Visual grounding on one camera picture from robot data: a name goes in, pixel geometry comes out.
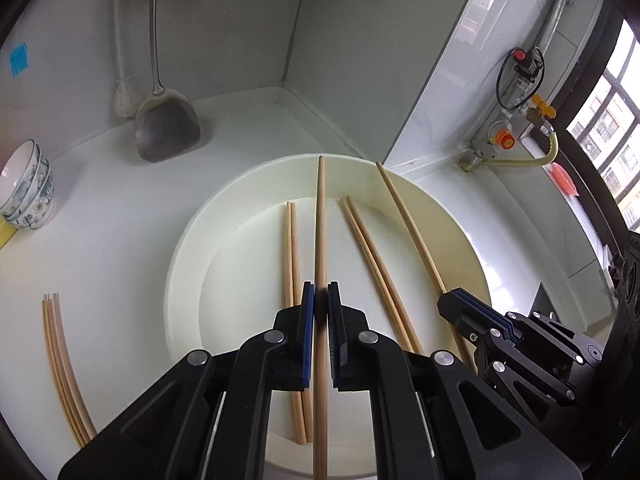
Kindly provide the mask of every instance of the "pair of chopsticks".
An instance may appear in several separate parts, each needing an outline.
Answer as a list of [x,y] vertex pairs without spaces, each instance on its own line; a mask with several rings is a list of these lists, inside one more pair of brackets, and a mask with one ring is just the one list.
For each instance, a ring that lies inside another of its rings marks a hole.
[[[300,281],[300,261],[298,260],[298,228],[296,222],[296,205],[287,202],[284,232],[284,306],[302,303],[302,282]],[[312,442],[313,418],[311,394],[306,388],[303,392],[292,392],[294,422],[298,444]]]
[[420,344],[418,335],[415,333],[409,315],[404,309],[404,304],[398,294],[398,290],[355,204],[350,197],[347,197],[346,199],[343,198],[340,200],[340,205],[353,231],[353,235],[360,245],[369,270],[376,280],[376,285],[378,286],[380,296],[386,308],[386,314],[391,320],[396,337],[400,341],[400,346],[403,350],[423,354],[422,345]]
[[[440,273],[436,268],[436,265],[433,261],[433,258],[431,257],[429,250],[427,249],[427,245],[424,243],[424,239],[422,238],[422,235],[418,231],[418,227],[415,225],[414,219],[409,213],[409,210],[406,208],[406,205],[404,204],[402,197],[398,193],[396,186],[394,186],[394,183],[391,182],[391,179],[389,179],[388,174],[386,174],[385,168],[383,168],[382,164],[380,164],[379,162],[376,163],[376,167],[378,168],[378,171],[380,172],[382,179],[385,181],[386,188],[389,190],[391,197],[394,199],[394,202],[396,203],[396,207],[398,208],[400,216],[402,216],[402,220],[404,220],[404,225],[406,225],[406,228],[409,231],[409,234],[411,235],[411,239],[414,241],[415,248],[417,249],[418,254],[420,254],[420,259],[422,260],[422,264],[424,265],[425,270],[427,271],[429,277],[431,278],[433,285],[436,287],[436,290],[438,291],[439,296],[445,294],[447,289],[445,288],[444,282],[440,277]],[[460,354],[460,358],[462,359],[462,362],[470,370],[474,370],[475,367],[474,367],[473,359],[471,357],[471,352],[469,351],[469,348],[465,345],[464,339],[462,339],[462,336],[458,333],[458,330],[456,329],[456,327],[454,327],[452,324],[449,324],[449,327],[451,329],[451,333],[453,334],[453,339],[456,342],[456,347],[458,348],[458,353]]]
[[54,294],[53,298],[48,294],[44,297],[42,319],[49,367],[58,392],[58,399],[78,446],[84,447],[95,437],[96,431],[82,401],[76,376],[71,368],[65,332],[62,327],[60,297],[57,294]]

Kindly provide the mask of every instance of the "yellow sponge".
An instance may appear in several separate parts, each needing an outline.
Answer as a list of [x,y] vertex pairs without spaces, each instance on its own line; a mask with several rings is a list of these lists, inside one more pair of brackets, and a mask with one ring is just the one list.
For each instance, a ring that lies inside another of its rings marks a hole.
[[9,241],[13,235],[15,235],[16,229],[14,226],[8,224],[2,218],[0,218],[0,249],[5,243]]

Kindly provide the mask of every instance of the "metal pipe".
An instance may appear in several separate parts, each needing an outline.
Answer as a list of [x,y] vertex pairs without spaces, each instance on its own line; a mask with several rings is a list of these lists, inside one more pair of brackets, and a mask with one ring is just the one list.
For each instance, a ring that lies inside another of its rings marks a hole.
[[573,2],[574,0],[554,0],[554,3],[546,16],[545,26],[540,31],[535,43],[536,47],[540,49],[540,52],[542,52],[543,55],[546,54],[546,50],[549,48],[549,44],[551,43],[551,38],[556,32],[556,28],[558,28],[558,23],[560,22],[560,16],[562,16],[564,6],[571,5]]

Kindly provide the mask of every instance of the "ceramic bowl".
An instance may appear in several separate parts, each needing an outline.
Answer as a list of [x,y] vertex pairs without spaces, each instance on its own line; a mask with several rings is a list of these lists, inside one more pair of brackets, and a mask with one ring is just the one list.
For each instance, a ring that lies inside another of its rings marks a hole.
[[[18,177],[20,167],[23,170]],[[2,171],[0,200],[7,195],[0,212],[14,227],[37,229],[49,218],[53,209],[53,176],[49,161],[32,140],[18,147]]]
[[0,174],[0,213],[14,215],[25,199],[40,160],[40,148],[25,140],[9,158]]

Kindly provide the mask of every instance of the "black cable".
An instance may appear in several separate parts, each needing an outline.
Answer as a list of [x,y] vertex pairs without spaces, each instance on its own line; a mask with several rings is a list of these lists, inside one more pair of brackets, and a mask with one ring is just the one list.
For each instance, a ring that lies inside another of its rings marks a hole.
[[502,62],[502,66],[500,67],[500,72],[498,72],[498,77],[495,80],[495,97],[498,99],[498,104],[505,110],[517,110],[518,108],[520,108],[524,103],[526,103],[529,99],[531,99],[535,95],[535,93],[540,88],[540,85],[542,85],[543,79],[545,78],[545,57],[543,56],[542,51],[538,47],[534,47],[533,50],[537,50],[538,54],[540,54],[540,66],[542,69],[542,72],[540,73],[540,79],[538,80],[536,87],[522,101],[520,101],[519,103],[513,106],[506,106],[502,102],[502,99],[500,97],[500,80],[502,79],[502,73],[504,72],[504,68],[507,66],[507,62],[509,61],[511,56],[513,56],[513,54],[516,53],[517,50],[522,50],[522,49],[519,47],[516,47],[516,48],[512,48],[509,51],[507,56],[504,58],[504,61]]

